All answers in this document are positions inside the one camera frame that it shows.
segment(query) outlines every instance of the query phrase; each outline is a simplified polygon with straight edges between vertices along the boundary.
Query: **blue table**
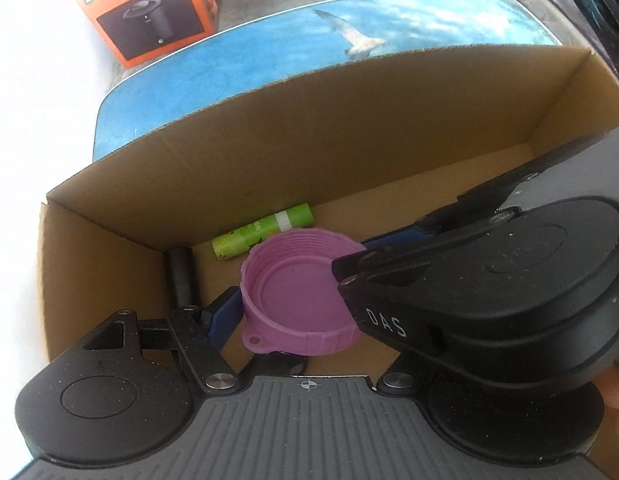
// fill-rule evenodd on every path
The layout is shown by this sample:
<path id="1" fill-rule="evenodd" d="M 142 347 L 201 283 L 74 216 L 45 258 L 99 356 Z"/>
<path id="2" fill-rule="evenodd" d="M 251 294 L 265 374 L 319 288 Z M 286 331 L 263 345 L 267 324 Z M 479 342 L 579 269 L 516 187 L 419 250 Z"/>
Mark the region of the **blue table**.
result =
<path id="1" fill-rule="evenodd" d="M 559 42 L 515 0 L 331 0 L 287 10 L 192 44 L 121 82 L 100 106 L 94 160 L 184 115 L 296 74 L 466 44 Z"/>

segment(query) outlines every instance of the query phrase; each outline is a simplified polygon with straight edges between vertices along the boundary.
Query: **cardboard box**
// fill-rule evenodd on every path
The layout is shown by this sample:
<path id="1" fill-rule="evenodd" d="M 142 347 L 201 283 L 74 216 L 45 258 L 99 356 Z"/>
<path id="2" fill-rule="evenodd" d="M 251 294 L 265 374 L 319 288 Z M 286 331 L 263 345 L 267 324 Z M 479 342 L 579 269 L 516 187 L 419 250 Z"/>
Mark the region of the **cardboard box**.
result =
<path id="1" fill-rule="evenodd" d="M 222 0 L 76 0 L 126 68 L 210 36 Z"/>
<path id="2" fill-rule="evenodd" d="M 232 228 L 309 202 L 318 226 L 364 240 L 616 126 L 619 83 L 605 63 L 590 50 L 545 46 L 377 57 L 200 110 L 48 194 L 40 290 L 49 357 L 115 310 L 167 314 L 163 250 L 194 247 L 207 304 L 238 284 L 244 257 L 220 261 L 211 248 Z M 223 355 L 237 370 L 246 364 L 240 330 Z M 375 381 L 396 355 L 366 336 L 311 358 L 307 374 Z"/>

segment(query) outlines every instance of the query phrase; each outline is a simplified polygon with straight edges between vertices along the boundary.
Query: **black cylinder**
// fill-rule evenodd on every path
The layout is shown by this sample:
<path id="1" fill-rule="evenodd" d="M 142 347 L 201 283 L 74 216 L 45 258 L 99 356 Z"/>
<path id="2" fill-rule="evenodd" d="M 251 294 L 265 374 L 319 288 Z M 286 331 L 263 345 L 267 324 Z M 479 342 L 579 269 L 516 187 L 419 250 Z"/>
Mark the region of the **black cylinder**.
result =
<path id="1" fill-rule="evenodd" d="M 123 18 L 144 20 L 145 26 L 150 27 L 158 37 L 159 43 L 174 35 L 174 29 L 167 13 L 164 12 L 161 0 L 140 0 L 125 11 Z"/>
<path id="2" fill-rule="evenodd" d="M 176 247 L 163 253 L 164 271 L 173 309 L 201 306 L 196 259 L 190 247 Z"/>

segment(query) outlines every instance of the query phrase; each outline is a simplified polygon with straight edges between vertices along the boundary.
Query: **pink plastic cap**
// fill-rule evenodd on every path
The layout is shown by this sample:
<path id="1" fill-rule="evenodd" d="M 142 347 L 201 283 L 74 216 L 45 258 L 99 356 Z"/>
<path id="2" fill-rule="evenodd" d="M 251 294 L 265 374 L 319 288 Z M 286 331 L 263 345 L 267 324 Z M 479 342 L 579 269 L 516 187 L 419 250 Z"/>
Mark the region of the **pink plastic cap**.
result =
<path id="1" fill-rule="evenodd" d="M 332 261 L 365 247 L 324 229 L 292 229 L 255 246 L 240 269 L 252 352 L 328 355 L 363 335 L 338 293 Z"/>

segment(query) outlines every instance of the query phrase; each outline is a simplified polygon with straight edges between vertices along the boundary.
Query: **gray gripper base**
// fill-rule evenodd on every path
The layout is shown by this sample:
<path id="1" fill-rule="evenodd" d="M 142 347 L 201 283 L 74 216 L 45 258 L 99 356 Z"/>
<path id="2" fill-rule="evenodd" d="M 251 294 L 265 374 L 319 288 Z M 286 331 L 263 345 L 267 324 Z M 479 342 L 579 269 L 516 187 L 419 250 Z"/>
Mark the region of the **gray gripper base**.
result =
<path id="1" fill-rule="evenodd" d="M 99 470 L 36 460 L 19 480 L 605 480 L 586 458 L 539 468 L 482 462 L 436 435 L 409 399 L 362 377 L 257 377 L 206 400 L 174 442 Z"/>

